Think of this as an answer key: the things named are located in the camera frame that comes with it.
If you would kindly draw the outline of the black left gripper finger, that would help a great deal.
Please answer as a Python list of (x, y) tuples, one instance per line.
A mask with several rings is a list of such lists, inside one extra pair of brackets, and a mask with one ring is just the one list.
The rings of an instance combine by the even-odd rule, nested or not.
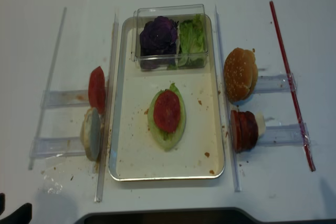
[(30, 223), (32, 220), (32, 204), (25, 203), (7, 217), (1, 219), (1, 223)]

